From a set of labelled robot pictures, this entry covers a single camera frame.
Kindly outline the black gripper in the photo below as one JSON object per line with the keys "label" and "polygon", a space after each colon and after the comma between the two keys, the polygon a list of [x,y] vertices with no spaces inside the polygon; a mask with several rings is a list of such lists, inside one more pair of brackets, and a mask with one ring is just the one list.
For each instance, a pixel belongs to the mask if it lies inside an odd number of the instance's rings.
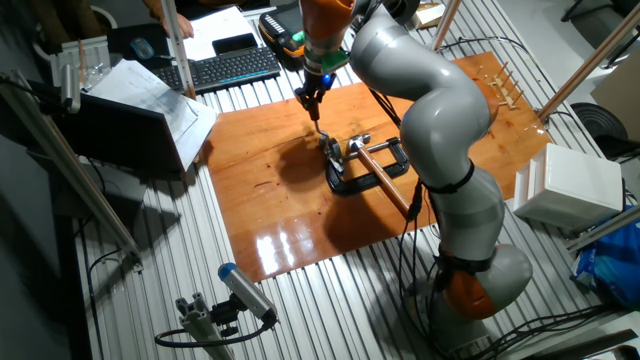
{"label": "black gripper", "polygon": [[310,113],[312,120],[320,119],[319,104],[322,102],[324,95],[333,86],[336,79],[335,73],[326,73],[318,75],[311,72],[305,72],[305,81],[302,87],[294,91],[296,99],[303,108]]}

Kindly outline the person's hand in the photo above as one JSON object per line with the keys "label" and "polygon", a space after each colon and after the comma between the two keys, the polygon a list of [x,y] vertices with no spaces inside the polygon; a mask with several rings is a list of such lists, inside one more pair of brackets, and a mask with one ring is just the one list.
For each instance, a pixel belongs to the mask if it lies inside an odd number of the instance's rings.
{"label": "person's hand", "polygon": [[[177,14],[177,20],[178,20],[181,36],[183,38],[192,38],[194,36],[194,30],[191,22],[181,14]],[[167,21],[165,19],[162,19],[160,21],[160,24],[164,29],[165,34],[169,35],[169,27],[168,27]]]}

